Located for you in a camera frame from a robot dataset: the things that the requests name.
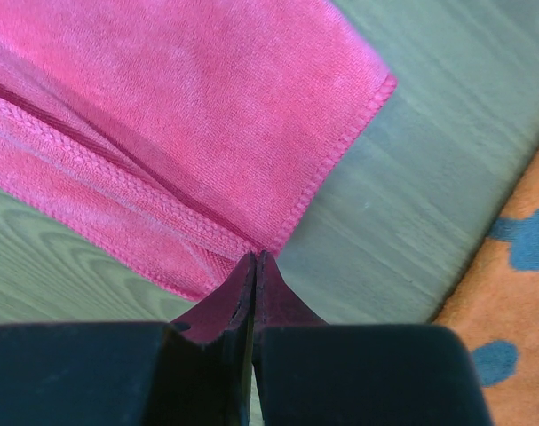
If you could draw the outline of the pink microfiber towel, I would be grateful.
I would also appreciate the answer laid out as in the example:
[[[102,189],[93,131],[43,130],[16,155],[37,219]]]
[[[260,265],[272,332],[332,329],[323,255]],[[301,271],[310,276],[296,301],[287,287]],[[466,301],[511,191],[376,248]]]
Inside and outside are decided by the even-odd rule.
[[[198,301],[395,86],[328,1],[0,1],[0,188]]]

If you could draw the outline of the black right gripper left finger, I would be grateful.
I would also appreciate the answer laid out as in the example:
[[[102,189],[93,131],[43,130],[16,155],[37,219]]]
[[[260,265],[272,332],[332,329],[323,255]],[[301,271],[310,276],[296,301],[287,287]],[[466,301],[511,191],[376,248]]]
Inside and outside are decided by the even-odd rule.
[[[0,325],[0,425],[245,425],[256,259],[171,322]]]

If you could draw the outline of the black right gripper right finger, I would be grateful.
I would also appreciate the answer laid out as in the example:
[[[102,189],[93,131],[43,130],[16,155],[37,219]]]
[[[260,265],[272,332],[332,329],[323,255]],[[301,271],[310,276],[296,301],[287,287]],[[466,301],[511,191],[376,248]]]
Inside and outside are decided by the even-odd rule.
[[[331,325],[263,252],[253,346],[267,425],[489,425],[468,351],[432,325]]]

